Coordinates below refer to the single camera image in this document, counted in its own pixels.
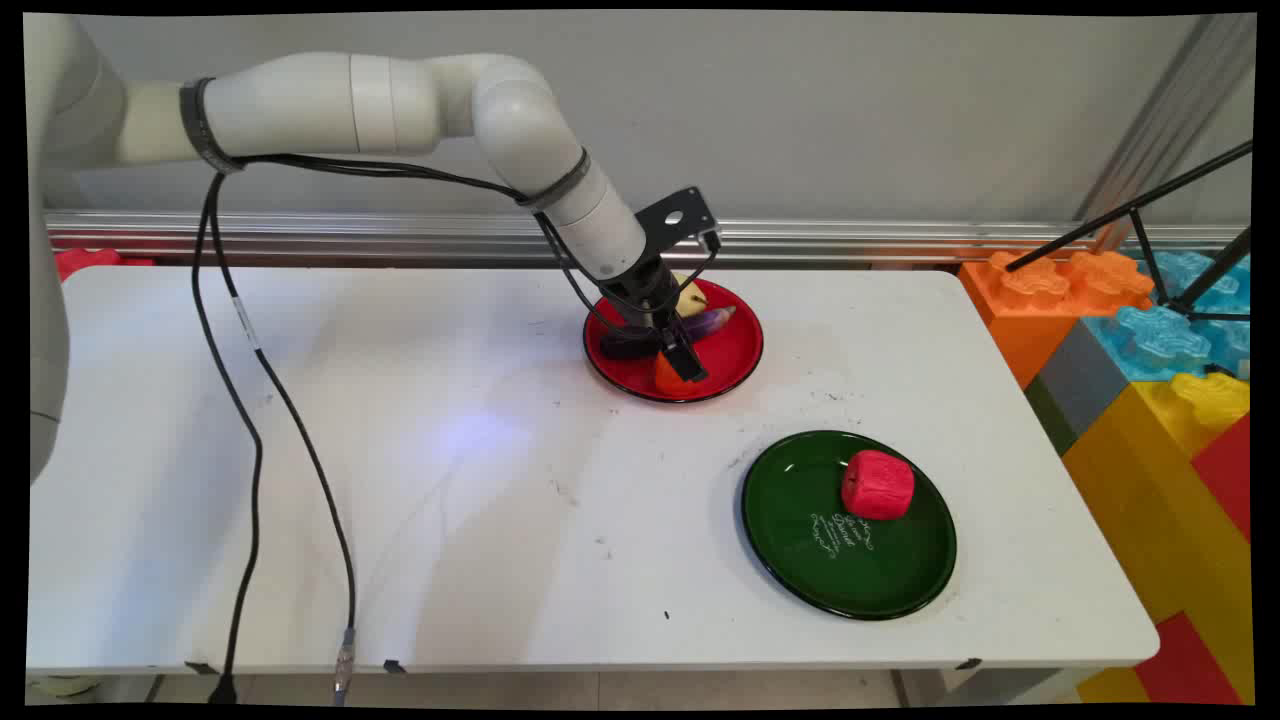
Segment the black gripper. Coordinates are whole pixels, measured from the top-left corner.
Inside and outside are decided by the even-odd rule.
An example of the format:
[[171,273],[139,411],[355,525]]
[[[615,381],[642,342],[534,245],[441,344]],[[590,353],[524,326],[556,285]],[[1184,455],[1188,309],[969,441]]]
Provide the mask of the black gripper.
[[598,288],[620,314],[618,322],[611,322],[600,313],[609,334],[625,337],[630,347],[659,348],[660,356],[685,383],[701,383],[709,377],[680,319],[684,283],[660,255],[643,259],[616,278],[599,281]]

